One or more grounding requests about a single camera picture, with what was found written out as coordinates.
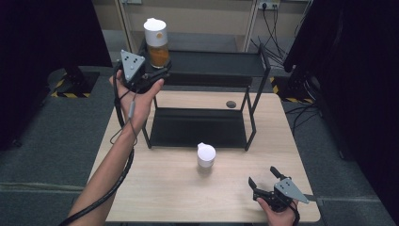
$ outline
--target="power outlet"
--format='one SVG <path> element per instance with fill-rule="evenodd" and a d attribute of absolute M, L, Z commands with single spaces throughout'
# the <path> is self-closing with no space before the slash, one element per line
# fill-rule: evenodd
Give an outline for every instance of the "power outlet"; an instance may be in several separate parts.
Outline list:
<path fill-rule="evenodd" d="M 263 10 L 263 4 L 266 4 L 266 10 L 278 10 L 279 0 L 261 0 L 258 8 Z"/>

